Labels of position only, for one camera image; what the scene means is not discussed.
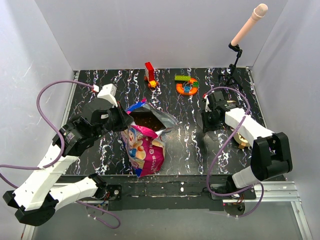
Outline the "pink blue pet food bag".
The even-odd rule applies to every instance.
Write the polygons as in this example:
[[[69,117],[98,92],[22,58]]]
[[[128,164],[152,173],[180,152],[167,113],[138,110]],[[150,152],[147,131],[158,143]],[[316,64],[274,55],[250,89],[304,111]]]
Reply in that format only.
[[[129,162],[138,178],[152,175],[161,169],[165,160],[166,144],[163,135],[170,132],[178,123],[177,119],[154,108],[144,98],[127,108],[126,113],[152,112],[164,125],[164,129],[153,131],[147,127],[131,125],[121,132],[122,142]]]

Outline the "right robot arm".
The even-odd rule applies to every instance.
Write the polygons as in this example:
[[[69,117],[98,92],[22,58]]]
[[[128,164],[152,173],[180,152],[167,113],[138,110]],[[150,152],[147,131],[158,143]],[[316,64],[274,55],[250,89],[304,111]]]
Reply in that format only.
[[[248,110],[226,100],[222,90],[222,87],[215,87],[203,95],[202,131],[216,131],[227,125],[233,129],[228,139],[240,134],[251,146],[252,155],[250,165],[230,175],[225,186],[211,187],[208,175],[206,187],[214,196],[237,199],[255,184],[291,172],[293,163],[288,136],[283,132],[275,133],[256,122]]]

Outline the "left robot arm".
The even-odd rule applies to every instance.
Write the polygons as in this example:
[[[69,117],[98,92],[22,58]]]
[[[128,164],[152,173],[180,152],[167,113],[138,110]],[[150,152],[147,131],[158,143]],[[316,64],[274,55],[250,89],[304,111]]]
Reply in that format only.
[[[109,192],[108,184],[97,173],[64,187],[54,189],[53,186],[95,141],[108,132],[126,130],[133,121],[119,102],[112,104],[95,98],[87,103],[82,113],[71,118],[54,136],[28,179],[15,190],[4,193],[6,204],[16,209],[17,220],[37,227],[68,204],[84,198],[103,199]]]

